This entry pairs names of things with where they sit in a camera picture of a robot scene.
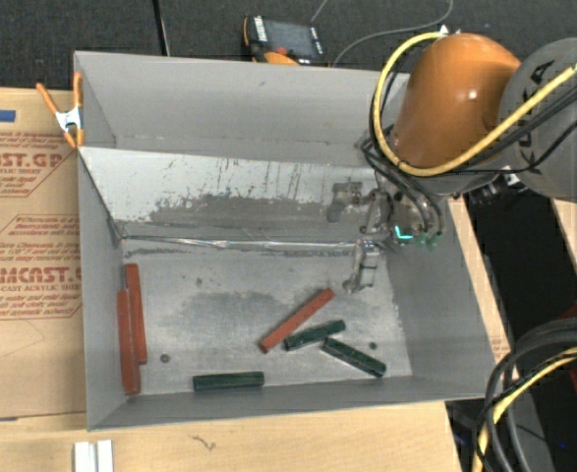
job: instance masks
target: wooden table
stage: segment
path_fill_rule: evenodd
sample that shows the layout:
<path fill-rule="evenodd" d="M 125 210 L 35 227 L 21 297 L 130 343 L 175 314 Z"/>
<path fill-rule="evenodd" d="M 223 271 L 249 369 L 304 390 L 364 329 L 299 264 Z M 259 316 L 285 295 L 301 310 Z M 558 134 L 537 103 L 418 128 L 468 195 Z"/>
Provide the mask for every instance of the wooden table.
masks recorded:
<path fill-rule="evenodd" d="M 69 92 L 56 92 L 55 99 L 60 106 L 71 104 Z M 0 88 L 0 104 L 6 100 L 19 100 L 22 110 L 41 103 L 34 89 Z M 487 271 L 465 204 L 458 200 L 451 205 L 498 359 L 508 351 L 508 341 Z M 0 471 L 69 471 L 73 443 L 108 439 L 117 472 L 460 471 L 443 402 L 97 433 L 86 432 L 85 426 L 84 413 L 0 422 Z"/>

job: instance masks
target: gray bin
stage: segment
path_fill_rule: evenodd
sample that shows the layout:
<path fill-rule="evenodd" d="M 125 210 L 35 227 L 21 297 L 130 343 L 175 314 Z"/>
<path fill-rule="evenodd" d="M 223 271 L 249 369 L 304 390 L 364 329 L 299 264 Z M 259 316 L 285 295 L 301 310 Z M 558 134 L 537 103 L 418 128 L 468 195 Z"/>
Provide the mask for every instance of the gray bin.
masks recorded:
<path fill-rule="evenodd" d="M 75 68 L 90 429 L 484 396 L 493 357 L 447 208 L 436 250 L 387 251 L 373 287 L 342 287 L 367 207 L 325 212 L 334 184 L 375 187 L 356 142 L 377 72 L 91 52 Z M 132 397 L 115 306 L 127 263 L 148 349 Z M 383 361 L 382 379 L 317 345 L 258 349 L 323 288 L 336 297 L 304 326 L 344 320 L 338 339 Z M 192 376 L 236 371 L 264 371 L 264 388 L 193 392 Z"/>

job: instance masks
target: black floor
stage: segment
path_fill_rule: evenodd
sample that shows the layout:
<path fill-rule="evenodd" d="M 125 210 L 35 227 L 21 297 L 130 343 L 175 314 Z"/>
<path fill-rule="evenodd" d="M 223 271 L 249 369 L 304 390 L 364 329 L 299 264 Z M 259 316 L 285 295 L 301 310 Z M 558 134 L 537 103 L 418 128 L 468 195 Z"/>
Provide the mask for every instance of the black floor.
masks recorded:
<path fill-rule="evenodd" d="M 322 0 L 160 1 L 172 55 L 244 60 L 245 15 L 307 23 Z M 448 3 L 329 0 L 316 23 L 333 59 L 362 36 L 440 20 Z M 577 36 L 577 0 L 453 0 L 444 23 L 450 30 L 493 38 L 524 59 L 549 42 Z M 411 34 L 366 41 L 341 64 L 380 70 L 391 49 Z M 0 0 L 0 86 L 29 88 L 43 81 L 49 88 L 68 89 L 76 49 L 159 54 L 150 0 Z M 571 306 L 577 278 L 548 200 L 525 193 L 515 201 L 471 208 L 471 215 L 512 339 Z M 577 398 L 568 382 L 552 386 L 536 394 L 540 419 L 556 470 L 577 470 Z M 473 416 L 477 406 L 470 402 L 455 409 L 452 414 Z M 454 423 L 463 432 L 464 423 Z M 459 441 L 466 462 L 466 438 Z"/>

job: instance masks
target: green led light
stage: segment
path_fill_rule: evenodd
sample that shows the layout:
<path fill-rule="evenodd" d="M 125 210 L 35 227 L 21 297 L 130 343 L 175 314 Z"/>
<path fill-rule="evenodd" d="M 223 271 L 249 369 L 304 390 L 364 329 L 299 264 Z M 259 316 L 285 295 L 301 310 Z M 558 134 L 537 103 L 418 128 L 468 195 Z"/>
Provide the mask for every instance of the green led light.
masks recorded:
<path fill-rule="evenodd" d="M 413 239 L 412 234 L 402 234 L 401 231 L 399 230 L 399 225 L 395 226 L 395 236 L 397 236 L 400 240 L 412 240 Z"/>

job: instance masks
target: orange bar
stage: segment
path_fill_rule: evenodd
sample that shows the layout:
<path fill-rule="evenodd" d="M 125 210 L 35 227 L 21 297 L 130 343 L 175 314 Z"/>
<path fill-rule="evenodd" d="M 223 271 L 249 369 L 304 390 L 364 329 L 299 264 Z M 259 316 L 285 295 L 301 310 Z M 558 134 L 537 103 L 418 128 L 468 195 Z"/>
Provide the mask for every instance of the orange bar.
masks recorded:
<path fill-rule="evenodd" d="M 293 333 L 314 313 L 331 301 L 334 295 L 333 290 L 330 288 L 326 288 L 320 292 L 312 301 L 300 308 L 292 317 L 260 341 L 260 350 L 264 353 L 268 353 L 270 349 L 277 346 L 277 344 Z"/>
<path fill-rule="evenodd" d="M 142 305 L 142 288 L 140 287 L 140 267 L 137 264 L 125 265 L 129 300 L 131 302 L 131 324 L 133 326 L 135 349 L 138 363 L 148 361 L 146 334 L 144 330 L 144 309 Z"/>
<path fill-rule="evenodd" d="M 118 290 L 117 308 L 122 385 L 127 395 L 135 395 L 140 393 L 140 364 L 138 364 L 133 341 L 131 305 L 127 289 Z"/>

